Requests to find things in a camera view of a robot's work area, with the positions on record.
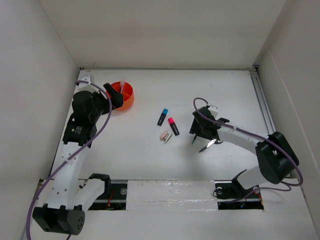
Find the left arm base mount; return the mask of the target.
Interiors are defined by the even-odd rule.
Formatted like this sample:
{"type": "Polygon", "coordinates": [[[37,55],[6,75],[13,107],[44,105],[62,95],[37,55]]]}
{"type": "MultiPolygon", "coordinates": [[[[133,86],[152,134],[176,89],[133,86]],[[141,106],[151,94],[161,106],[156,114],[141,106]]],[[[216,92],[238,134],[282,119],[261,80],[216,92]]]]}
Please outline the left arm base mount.
{"type": "Polygon", "coordinates": [[[89,208],[90,211],[122,211],[126,210],[128,193],[127,181],[113,181],[110,192],[99,196],[89,208]]]}

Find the pink cap black highlighter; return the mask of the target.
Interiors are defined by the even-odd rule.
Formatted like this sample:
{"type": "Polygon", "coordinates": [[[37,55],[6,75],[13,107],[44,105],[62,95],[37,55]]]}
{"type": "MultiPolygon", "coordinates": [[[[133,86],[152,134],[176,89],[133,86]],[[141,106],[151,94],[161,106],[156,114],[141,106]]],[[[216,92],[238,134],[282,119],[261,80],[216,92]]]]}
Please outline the pink cap black highlighter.
{"type": "Polygon", "coordinates": [[[168,118],[168,123],[169,126],[171,127],[172,132],[174,133],[175,136],[178,136],[180,134],[178,127],[172,117],[168,118]]]}

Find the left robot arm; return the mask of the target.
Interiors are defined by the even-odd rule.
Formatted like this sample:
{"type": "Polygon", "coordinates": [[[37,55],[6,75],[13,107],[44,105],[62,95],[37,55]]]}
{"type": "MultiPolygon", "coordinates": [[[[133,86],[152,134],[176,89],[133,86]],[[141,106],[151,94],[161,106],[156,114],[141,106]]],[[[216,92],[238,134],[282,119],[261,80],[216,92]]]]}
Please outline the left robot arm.
{"type": "Polygon", "coordinates": [[[93,141],[106,123],[97,129],[102,115],[109,119],[112,111],[123,106],[124,95],[111,84],[99,87],[89,81],[76,82],[78,91],[72,98],[72,113],[63,138],[61,164],[35,194],[29,207],[26,237],[31,239],[31,220],[44,232],[77,236],[84,227],[86,211],[100,198],[111,194],[111,179],[107,174],[93,173],[83,187],[78,180],[83,162],[93,141]]]}

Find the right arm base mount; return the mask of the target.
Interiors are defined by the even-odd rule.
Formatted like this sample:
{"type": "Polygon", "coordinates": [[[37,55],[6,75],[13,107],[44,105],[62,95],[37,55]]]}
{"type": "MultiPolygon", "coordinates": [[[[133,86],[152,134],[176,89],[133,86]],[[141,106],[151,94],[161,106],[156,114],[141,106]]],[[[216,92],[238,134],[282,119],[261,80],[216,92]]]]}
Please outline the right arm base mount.
{"type": "Polygon", "coordinates": [[[217,200],[218,210],[264,210],[262,196],[252,192],[253,187],[244,189],[238,183],[237,174],[232,180],[216,180],[212,196],[217,200]]]}

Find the pink thin pen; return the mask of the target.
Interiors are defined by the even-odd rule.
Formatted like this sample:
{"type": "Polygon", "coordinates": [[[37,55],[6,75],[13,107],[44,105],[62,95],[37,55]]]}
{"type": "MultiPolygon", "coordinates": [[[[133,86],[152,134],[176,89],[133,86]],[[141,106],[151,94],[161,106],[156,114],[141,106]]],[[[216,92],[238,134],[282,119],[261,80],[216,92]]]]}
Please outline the pink thin pen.
{"type": "Polygon", "coordinates": [[[120,81],[120,92],[122,93],[123,92],[123,90],[124,90],[124,87],[125,87],[125,80],[124,79],[122,79],[121,81],[120,81]]]}

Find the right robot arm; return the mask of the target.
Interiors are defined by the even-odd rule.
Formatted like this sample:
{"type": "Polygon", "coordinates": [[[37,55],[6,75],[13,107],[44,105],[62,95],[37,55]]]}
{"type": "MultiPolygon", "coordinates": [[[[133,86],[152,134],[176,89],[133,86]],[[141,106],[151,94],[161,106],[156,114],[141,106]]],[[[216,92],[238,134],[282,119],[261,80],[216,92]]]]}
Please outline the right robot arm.
{"type": "Polygon", "coordinates": [[[259,135],[233,126],[226,118],[216,119],[212,105],[198,108],[192,115],[190,134],[218,144],[230,143],[256,156],[256,166],[241,171],[226,185],[233,198],[243,197],[266,182],[283,184],[287,175],[299,169],[299,159],[282,133],[259,135]]]}

